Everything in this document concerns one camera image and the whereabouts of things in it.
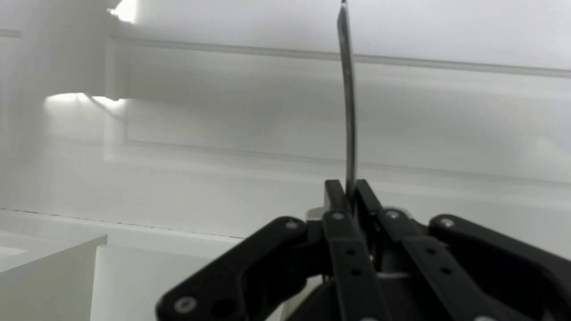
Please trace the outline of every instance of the white panel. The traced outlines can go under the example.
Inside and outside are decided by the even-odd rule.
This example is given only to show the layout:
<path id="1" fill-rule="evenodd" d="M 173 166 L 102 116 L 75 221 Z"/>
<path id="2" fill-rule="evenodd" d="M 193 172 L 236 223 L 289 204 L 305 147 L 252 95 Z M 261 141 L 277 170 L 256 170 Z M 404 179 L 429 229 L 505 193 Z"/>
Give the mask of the white panel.
<path id="1" fill-rule="evenodd" d="M 361 56 L 571 68 L 568 0 L 352 2 Z M 138 0 L 123 38 L 338 52 L 339 2 Z"/>
<path id="2" fill-rule="evenodd" d="M 131 52 L 127 141 L 343 161 L 339 65 Z M 571 182 L 571 81 L 359 65 L 361 161 Z"/>
<path id="3" fill-rule="evenodd" d="M 207 262 L 198 257 L 98 248 L 91 321 L 156 321 L 159 298 Z"/>
<path id="4" fill-rule="evenodd" d="M 72 246 L 0 275 L 0 320 L 90 321 L 95 248 Z"/>

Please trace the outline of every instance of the metal rod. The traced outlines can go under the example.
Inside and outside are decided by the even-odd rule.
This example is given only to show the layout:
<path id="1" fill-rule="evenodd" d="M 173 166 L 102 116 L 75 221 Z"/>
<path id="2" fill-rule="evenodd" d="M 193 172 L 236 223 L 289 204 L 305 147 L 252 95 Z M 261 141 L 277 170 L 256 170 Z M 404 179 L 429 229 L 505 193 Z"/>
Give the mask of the metal rod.
<path id="1" fill-rule="evenodd" d="M 341 2 L 338 16 L 338 34 L 343 65 L 345 84 L 345 116 L 347 116 L 347 186 L 345 193 L 354 207 L 355 186 L 357 186 L 357 102 L 355 102 L 355 70 L 350 36 L 350 15 L 347 0 Z"/>

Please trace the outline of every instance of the black plastic part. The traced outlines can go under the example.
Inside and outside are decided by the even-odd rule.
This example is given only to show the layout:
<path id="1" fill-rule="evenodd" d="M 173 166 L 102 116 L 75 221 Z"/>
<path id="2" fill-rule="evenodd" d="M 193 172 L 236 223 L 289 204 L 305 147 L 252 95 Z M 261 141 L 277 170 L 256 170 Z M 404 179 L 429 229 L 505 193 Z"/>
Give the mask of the black plastic part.
<path id="1" fill-rule="evenodd" d="M 241 321 L 268 318 L 284 300 L 305 286 L 305 277 L 289 275 L 280 261 L 280 254 L 305 236 L 307 227 L 297 218 L 272 221 L 164 295 L 157 307 L 159 320 Z M 182 298 L 197 300 L 197 307 L 191 312 L 179 312 L 175 305 Z"/>
<path id="2" fill-rule="evenodd" d="M 555 321 L 571 320 L 568 261 L 450 214 L 434 218 L 430 234 L 450 245 L 455 259 L 491 296 L 532 320 L 541 320 L 546 311 Z"/>
<path id="3" fill-rule="evenodd" d="M 159 321 L 261 321 L 316 275 L 323 286 L 291 321 L 571 320 L 568 261 L 455 216 L 427 229 L 364 180 L 354 213 L 341 182 L 325 195 L 322 221 L 272 221 L 164 295 Z"/>

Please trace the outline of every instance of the white wall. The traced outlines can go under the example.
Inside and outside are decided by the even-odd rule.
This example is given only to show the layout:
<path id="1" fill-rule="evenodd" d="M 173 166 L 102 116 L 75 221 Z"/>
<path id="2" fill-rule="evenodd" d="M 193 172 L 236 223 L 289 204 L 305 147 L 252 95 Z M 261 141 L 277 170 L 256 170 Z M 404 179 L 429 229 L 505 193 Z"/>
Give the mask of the white wall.
<path id="1" fill-rule="evenodd" d="M 0 6 L 20 34 L 0 207 L 241 238 L 343 179 L 338 4 L 140 0 L 134 25 L 97 0 Z M 423 220 L 457 213 L 571 255 L 568 2 L 352 13 L 361 177 Z M 68 86 L 127 100 L 47 100 Z"/>

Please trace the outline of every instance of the bolt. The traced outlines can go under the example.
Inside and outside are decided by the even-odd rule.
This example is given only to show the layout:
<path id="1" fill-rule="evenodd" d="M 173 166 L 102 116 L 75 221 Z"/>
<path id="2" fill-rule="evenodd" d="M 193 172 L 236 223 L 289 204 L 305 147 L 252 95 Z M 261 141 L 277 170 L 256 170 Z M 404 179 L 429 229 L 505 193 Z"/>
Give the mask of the bolt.
<path id="1" fill-rule="evenodd" d="M 491 316 L 477 316 L 475 321 L 496 321 L 496 320 Z"/>
<path id="2" fill-rule="evenodd" d="M 341 221 L 345 216 L 341 213 L 334 213 L 334 220 Z"/>
<path id="3" fill-rule="evenodd" d="M 175 304 L 179 314 L 189 314 L 197 309 L 198 302 L 193 296 L 184 296 Z"/>
<path id="4" fill-rule="evenodd" d="M 289 230 L 295 230 L 295 229 L 298 229 L 300 225 L 297 223 L 297 221 L 288 221 L 286 223 L 286 229 L 289 229 Z"/>
<path id="5" fill-rule="evenodd" d="M 452 229 L 455 223 L 454 223 L 450 218 L 443 218 L 443 220 L 441 220 L 441 225 Z"/>
<path id="6" fill-rule="evenodd" d="M 398 214 L 398 213 L 393 213 L 393 211 L 389 211 L 388 216 L 389 216 L 391 220 L 398 220 L 398 218 L 400 218 L 400 214 Z"/>

